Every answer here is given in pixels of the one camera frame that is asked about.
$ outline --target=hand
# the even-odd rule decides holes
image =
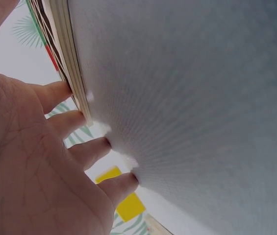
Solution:
[[[0,25],[17,2],[0,0]],[[44,114],[70,96],[63,82],[30,85],[0,74],[0,234],[107,235],[115,207],[136,189],[132,174],[99,185],[85,175],[109,152],[105,138],[64,146],[83,115]]]

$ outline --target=green leaf pattern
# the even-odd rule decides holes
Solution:
[[[43,47],[43,42],[31,16],[25,16],[17,20],[15,26],[12,28],[12,33],[22,45],[34,48]]]

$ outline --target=red stripe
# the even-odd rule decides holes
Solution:
[[[51,52],[51,50],[50,50],[48,45],[46,45],[46,50],[48,52],[48,55],[49,55],[53,65],[54,65],[54,67],[55,67],[55,70],[59,71],[59,67],[58,67],[58,65],[57,65],[57,63],[56,63],[56,61],[55,61],[55,59],[54,59],[54,57],[52,55],[52,52]]]

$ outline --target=book spine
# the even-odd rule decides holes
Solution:
[[[43,44],[44,44],[44,46],[45,46],[45,49],[46,49],[46,51],[47,51],[47,53],[48,53],[48,55],[49,55],[49,57],[50,57],[50,59],[51,59],[53,65],[54,65],[54,68],[55,68],[55,70],[56,70],[57,72],[59,72],[59,67],[58,67],[58,65],[57,65],[57,63],[56,63],[56,61],[55,61],[55,58],[54,58],[54,56],[53,56],[51,50],[50,50],[50,47],[49,47],[48,44],[47,44],[46,38],[45,38],[44,34],[42,33],[41,28],[39,27],[39,24],[38,24],[38,22],[37,22],[36,16],[35,16],[35,14],[34,14],[32,8],[31,8],[31,5],[30,5],[29,0],[26,0],[26,4],[27,4],[27,6],[28,6],[28,8],[29,8],[29,12],[30,12],[30,15],[31,15],[31,17],[32,17],[32,19],[33,19],[33,21],[34,21],[34,24],[35,24],[35,26],[36,26],[36,29],[38,30],[39,36],[40,36],[40,38],[41,38],[41,40],[42,40],[42,42],[43,42]]]

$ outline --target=yellow square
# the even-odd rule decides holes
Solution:
[[[103,175],[97,177],[95,181],[97,184],[99,184],[100,182],[106,179],[111,179],[121,174],[122,173],[120,169],[117,166],[115,166]],[[135,193],[132,193],[118,205],[116,211],[121,217],[121,219],[124,222],[127,222],[143,213],[145,211],[145,207],[143,203],[139,200],[138,196]]]

